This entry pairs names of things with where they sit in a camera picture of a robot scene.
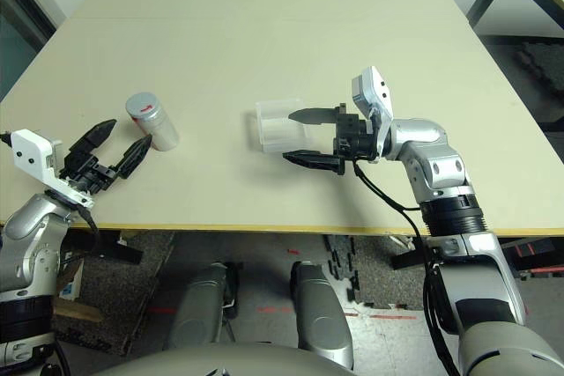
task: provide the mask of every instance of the floor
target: floor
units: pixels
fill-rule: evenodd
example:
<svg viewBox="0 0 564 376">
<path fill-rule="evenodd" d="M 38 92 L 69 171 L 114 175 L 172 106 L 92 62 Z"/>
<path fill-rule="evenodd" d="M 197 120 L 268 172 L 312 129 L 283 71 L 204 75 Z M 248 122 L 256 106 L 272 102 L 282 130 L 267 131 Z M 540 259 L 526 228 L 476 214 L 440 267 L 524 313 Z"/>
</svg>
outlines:
<svg viewBox="0 0 564 376">
<path fill-rule="evenodd" d="M 514 60 L 516 46 L 487 45 L 486 48 L 519 93 L 533 117 L 553 121 L 564 115 L 560 100 L 545 92 Z M 564 135 L 546 135 L 564 161 Z M 232 322 L 238 342 L 271 342 L 296 346 L 295 315 L 288 280 L 293 262 L 310 260 L 323 264 L 347 317 L 354 342 L 355 373 L 364 375 L 446 374 L 434 354 L 422 312 L 375 310 L 349 302 L 348 283 L 337 281 L 327 271 L 328 254 L 320 235 L 178 232 L 175 249 L 160 277 L 160 287 L 140 337 L 127 358 L 109 356 L 65 344 L 75 375 L 89 375 L 124 361 L 162 349 L 174 318 L 183 287 L 202 267 L 214 261 L 243 262 L 240 312 Z M 564 279 L 519 281 L 528 309 L 528 326 L 543 336 L 564 357 Z M 222 334 L 222 342 L 229 342 Z M 457 339 L 447 336 L 456 361 Z"/>
<path fill-rule="evenodd" d="M 73 374 L 88 375 L 162 349 L 184 287 L 215 261 L 243 262 L 239 316 L 232 321 L 237 342 L 267 342 L 296 347 L 295 314 L 289 277 L 296 261 L 323 265 L 346 313 L 354 342 L 355 373 L 364 375 L 443 374 L 422 312 L 375 310 L 351 303 L 350 283 L 327 268 L 323 236 L 310 234 L 178 232 L 174 252 L 162 269 L 160 287 L 149 307 L 143 333 L 127 358 L 65 344 Z M 225 330 L 222 342 L 230 342 Z M 456 354 L 457 339 L 449 337 Z"/>
</svg>

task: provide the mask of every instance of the silver lid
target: silver lid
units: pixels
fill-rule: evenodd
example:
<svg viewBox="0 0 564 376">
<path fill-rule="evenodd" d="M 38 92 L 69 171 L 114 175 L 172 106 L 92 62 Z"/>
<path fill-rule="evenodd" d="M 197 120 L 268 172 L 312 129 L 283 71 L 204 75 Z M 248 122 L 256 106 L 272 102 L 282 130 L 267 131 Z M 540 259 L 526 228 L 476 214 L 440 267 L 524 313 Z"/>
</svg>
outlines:
<svg viewBox="0 0 564 376">
<path fill-rule="evenodd" d="M 159 99 L 152 92 L 138 92 L 127 99 L 125 110 L 131 117 L 146 121 L 160 111 Z"/>
</svg>

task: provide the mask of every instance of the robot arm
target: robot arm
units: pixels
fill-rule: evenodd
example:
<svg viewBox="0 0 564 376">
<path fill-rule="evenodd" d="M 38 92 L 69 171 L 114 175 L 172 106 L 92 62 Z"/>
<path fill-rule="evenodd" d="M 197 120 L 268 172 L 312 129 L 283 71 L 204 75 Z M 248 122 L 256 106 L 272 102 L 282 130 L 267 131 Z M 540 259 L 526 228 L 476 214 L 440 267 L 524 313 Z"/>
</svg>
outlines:
<svg viewBox="0 0 564 376">
<path fill-rule="evenodd" d="M 2 134 L 16 167 L 48 190 L 16 211 L 0 234 L 0 375 L 58 374 L 46 359 L 57 348 L 51 331 L 52 298 L 60 247 L 77 212 L 92 222 L 92 195 L 141 163 L 151 136 L 135 142 L 117 166 L 106 168 L 91 154 L 106 140 L 115 120 L 94 126 L 61 156 L 61 142 L 27 129 Z"/>
<path fill-rule="evenodd" d="M 345 172 L 346 160 L 401 161 L 431 234 L 422 239 L 421 251 L 430 321 L 460 336 L 461 374 L 564 374 L 556 353 L 524 326 L 515 280 L 497 237 L 486 228 L 464 162 L 449 146 L 445 130 L 431 121 L 394 119 L 390 89 L 374 67 L 352 81 L 352 98 L 366 121 L 347 114 L 344 104 L 290 115 L 303 123 L 336 123 L 333 155 L 292 151 L 284 157 L 338 174 Z M 429 329 L 439 353 L 440 330 Z M 445 368 L 456 374 L 454 366 Z"/>
</svg>

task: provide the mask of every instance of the silver robot arm segment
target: silver robot arm segment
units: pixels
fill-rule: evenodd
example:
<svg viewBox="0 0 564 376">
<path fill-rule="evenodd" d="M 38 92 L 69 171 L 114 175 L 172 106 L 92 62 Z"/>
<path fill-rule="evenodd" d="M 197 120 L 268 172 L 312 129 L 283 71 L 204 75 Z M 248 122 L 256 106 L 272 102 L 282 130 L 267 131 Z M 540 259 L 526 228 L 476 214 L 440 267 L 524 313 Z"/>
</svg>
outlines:
<svg viewBox="0 0 564 376">
<path fill-rule="evenodd" d="M 431 237 L 429 283 L 442 328 L 460 335 L 462 375 L 564 374 L 564 364 L 524 326 L 525 310 L 497 237 L 486 229 L 464 162 L 446 131 L 420 119 L 393 119 L 390 90 L 372 67 L 352 82 L 353 99 L 375 129 L 379 157 L 404 164 Z M 386 130 L 385 136 L 379 132 Z"/>
<path fill-rule="evenodd" d="M 65 158 L 60 141 L 28 129 L 0 135 L 12 148 L 16 167 L 47 188 L 16 211 L 0 233 L 0 376 L 58 374 L 46 359 L 60 352 L 51 319 L 63 238 L 76 212 L 97 230 L 89 213 L 92 194 L 127 178 L 151 144 L 146 136 L 116 166 L 100 165 L 91 151 L 114 125 L 109 120 L 92 127 Z"/>
</svg>

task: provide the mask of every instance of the gray carpet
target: gray carpet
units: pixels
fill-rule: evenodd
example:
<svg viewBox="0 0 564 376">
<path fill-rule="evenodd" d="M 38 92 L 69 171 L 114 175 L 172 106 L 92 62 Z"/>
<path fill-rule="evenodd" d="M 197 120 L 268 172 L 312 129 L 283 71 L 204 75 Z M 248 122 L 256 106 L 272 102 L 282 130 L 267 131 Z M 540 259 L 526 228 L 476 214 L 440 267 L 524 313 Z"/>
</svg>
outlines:
<svg viewBox="0 0 564 376">
<path fill-rule="evenodd" d="M 100 323 L 56 316 L 57 337 L 68 343 L 126 355 L 157 286 L 157 273 L 171 251 L 173 232 L 145 231 L 128 240 L 142 250 L 138 265 L 86 257 L 77 302 L 100 309 Z"/>
<path fill-rule="evenodd" d="M 373 308 L 390 305 L 422 310 L 423 266 L 394 270 L 391 258 L 407 250 L 387 237 L 328 235 L 330 270 L 336 279 L 348 278 L 352 298 Z"/>
</svg>

